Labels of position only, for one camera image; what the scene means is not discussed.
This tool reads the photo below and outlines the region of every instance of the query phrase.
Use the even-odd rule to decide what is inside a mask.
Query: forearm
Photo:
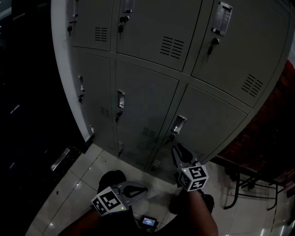
[[[95,209],[91,209],[74,223],[66,227],[59,236],[80,236],[86,231],[95,229],[100,220],[101,216],[98,212]]]
[[[198,191],[186,194],[189,219],[196,233],[200,236],[217,236],[217,225],[207,209]]]

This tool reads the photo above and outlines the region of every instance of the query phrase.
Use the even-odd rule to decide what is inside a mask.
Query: display screen
[[[155,221],[152,219],[144,218],[142,223],[149,226],[153,226],[155,224]]]

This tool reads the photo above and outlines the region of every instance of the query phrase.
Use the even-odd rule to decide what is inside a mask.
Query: tile floor
[[[236,205],[224,210],[234,197],[235,183],[230,181],[224,168],[206,164],[209,180],[203,191],[215,200],[212,215],[221,236],[287,236],[294,224],[287,226],[294,199],[279,194],[277,210],[267,211],[274,200],[239,197]],[[48,197],[33,220],[26,236],[57,236],[66,226],[90,209],[90,200],[96,195],[100,178],[110,170],[122,170],[127,180],[142,183],[148,193],[132,208],[135,218],[148,215],[156,218],[159,228],[165,227],[175,215],[168,211],[170,200],[180,192],[169,184],[119,160],[96,145],[91,145],[70,168]],[[274,196],[274,189],[255,187],[251,195]]]

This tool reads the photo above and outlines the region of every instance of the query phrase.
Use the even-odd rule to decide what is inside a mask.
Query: chair leg
[[[276,183],[276,201],[275,201],[275,204],[271,207],[271,208],[268,208],[267,210],[270,211],[271,209],[273,209],[276,205],[277,205],[277,183]]]
[[[239,187],[240,187],[240,168],[239,168],[238,173],[237,173],[235,199],[232,202],[232,204],[230,204],[229,206],[225,206],[224,210],[230,209],[235,205],[236,201],[238,200],[238,196],[239,196]]]

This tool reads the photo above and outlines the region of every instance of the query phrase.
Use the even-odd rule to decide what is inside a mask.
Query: ventilation slot
[[[184,42],[169,37],[163,37],[160,53],[180,59],[183,52]]]
[[[100,112],[101,112],[101,114],[103,115],[103,116],[106,116],[106,117],[110,117],[110,111],[109,110],[107,110],[107,109],[105,109],[105,108],[103,108],[102,106],[100,107]]]
[[[263,86],[263,83],[261,81],[259,81],[254,76],[249,74],[244,84],[242,85],[241,89],[249,93],[251,96],[256,97],[258,93],[260,92],[262,86]]]
[[[95,41],[107,42],[107,28],[96,27],[94,29]]]
[[[143,128],[142,134],[146,137],[153,139],[153,138],[155,138],[156,133],[154,131],[149,130],[148,128]]]
[[[204,153],[200,153],[198,151],[195,151],[195,153],[197,154],[198,160],[202,159],[205,156]]]

